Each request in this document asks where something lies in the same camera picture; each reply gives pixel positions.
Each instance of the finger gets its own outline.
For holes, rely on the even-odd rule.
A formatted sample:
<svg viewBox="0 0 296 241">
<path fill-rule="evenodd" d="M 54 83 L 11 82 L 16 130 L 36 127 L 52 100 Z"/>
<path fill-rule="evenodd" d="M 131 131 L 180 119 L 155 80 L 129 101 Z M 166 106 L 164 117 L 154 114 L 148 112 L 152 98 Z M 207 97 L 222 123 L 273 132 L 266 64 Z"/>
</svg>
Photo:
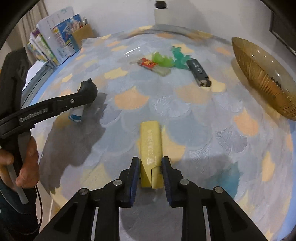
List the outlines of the finger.
<svg viewBox="0 0 296 241">
<path fill-rule="evenodd" d="M 33 188 L 39 182 L 39 173 L 37 172 L 31 180 L 27 180 L 22 188 Z"/>
<path fill-rule="evenodd" d="M 35 138 L 31 136 L 30 141 L 28 143 L 28 147 L 27 147 L 26 160 L 37 162 L 38 159 L 37 160 L 28 159 L 28 158 L 32 157 L 36 152 L 37 152 L 37 143 L 35 141 Z"/>
<path fill-rule="evenodd" d="M 30 180 L 32 180 L 37 174 L 39 175 L 39 164 L 38 160 L 39 154 L 36 152 L 32 157 L 26 158 L 26 161 L 24 162 L 21 170 L 20 175 L 18 176 L 16 180 L 17 186 L 23 186 Z"/>
<path fill-rule="evenodd" d="M 6 186 L 10 187 L 12 190 L 15 189 L 6 166 L 0 165 L 0 178 L 2 179 L 2 181 Z"/>
<path fill-rule="evenodd" d="M 14 157 L 11 153 L 6 150 L 0 149 L 0 165 L 12 164 Z"/>
</svg>

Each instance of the yellow box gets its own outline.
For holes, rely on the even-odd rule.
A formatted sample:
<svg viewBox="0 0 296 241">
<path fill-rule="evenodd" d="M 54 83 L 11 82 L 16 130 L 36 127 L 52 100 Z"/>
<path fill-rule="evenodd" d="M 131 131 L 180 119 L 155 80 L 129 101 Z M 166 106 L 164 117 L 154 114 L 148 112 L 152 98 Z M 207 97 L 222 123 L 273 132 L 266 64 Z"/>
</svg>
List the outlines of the yellow box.
<svg viewBox="0 0 296 241">
<path fill-rule="evenodd" d="M 141 186 L 143 188 L 163 188 L 161 174 L 162 144 L 160 126 L 157 121 L 141 123 Z"/>
</svg>

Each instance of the cardboard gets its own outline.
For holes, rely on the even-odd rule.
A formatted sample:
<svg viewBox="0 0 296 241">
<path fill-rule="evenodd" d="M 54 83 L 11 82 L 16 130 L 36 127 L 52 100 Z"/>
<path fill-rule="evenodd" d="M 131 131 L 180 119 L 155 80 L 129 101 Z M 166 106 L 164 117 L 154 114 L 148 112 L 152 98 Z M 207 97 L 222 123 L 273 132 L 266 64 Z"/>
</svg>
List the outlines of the cardboard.
<svg viewBox="0 0 296 241">
<path fill-rule="evenodd" d="M 95 38 L 94 32 L 91 29 L 90 24 L 86 24 L 80 29 L 72 33 L 78 47 L 81 49 L 81 44 L 83 39 Z"/>
</svg>

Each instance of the sleeve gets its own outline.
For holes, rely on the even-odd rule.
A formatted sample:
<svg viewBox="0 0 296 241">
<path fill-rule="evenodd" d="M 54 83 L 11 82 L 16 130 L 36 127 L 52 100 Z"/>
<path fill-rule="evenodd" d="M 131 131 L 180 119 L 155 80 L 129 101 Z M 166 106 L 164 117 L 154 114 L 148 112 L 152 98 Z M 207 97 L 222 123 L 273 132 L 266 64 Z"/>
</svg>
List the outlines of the sleeve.
<svg viewBox="0 0 296 241">
<path fill-rule="evenodd" d="M 36 215 L 37 193 L 32 188 L 29 192 L 25 191 L 29 203 L 24 208 L 24 205 L 19 202 L 17 193 L 0 179 L 0 217 L 16 241 L 32 241 L 39 233 Z"/>
</svg>

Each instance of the wooden bowl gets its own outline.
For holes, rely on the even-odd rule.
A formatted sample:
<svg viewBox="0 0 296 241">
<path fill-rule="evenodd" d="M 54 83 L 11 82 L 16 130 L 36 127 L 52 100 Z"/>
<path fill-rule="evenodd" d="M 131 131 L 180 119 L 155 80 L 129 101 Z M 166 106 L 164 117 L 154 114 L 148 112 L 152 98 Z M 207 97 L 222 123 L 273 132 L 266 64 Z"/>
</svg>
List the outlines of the wooden bowl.
<svg viewBox="0 0 296 241">
<path fill-rule="evenodd" d="M 281 115 L 296 121 L 296 83 L 285 68 L 254 43 L 232 38 L 237 62 L 251 87 Z"/>
</svg>

